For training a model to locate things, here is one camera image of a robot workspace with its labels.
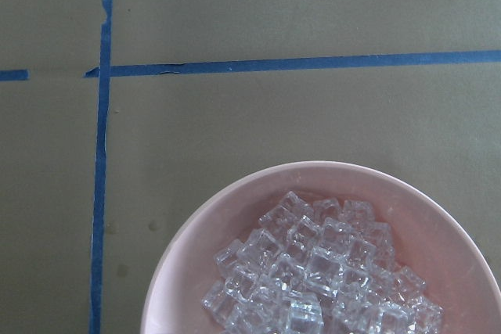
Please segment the clear ice cube pile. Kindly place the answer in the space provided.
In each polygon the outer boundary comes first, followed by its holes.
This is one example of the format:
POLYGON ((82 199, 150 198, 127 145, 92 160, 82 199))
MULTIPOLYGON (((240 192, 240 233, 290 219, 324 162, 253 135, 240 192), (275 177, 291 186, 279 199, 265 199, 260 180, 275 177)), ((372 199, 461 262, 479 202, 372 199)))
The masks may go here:
POLYGON ((224 333, 439 333, 442 307, 395 258, 366 201, 288 192, 247 239, 214 256, 201 303, 224 333))

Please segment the pink bowl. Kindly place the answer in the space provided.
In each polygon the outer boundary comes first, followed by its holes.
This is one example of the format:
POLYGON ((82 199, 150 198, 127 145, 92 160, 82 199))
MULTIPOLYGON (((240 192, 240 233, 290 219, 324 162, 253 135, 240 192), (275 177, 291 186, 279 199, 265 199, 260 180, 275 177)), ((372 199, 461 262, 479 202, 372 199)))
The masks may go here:
POLYGON ((143 333, 497 333, 500 291, 469 235, 387 174, 328 161, 232 183, 179 229, 143 333))

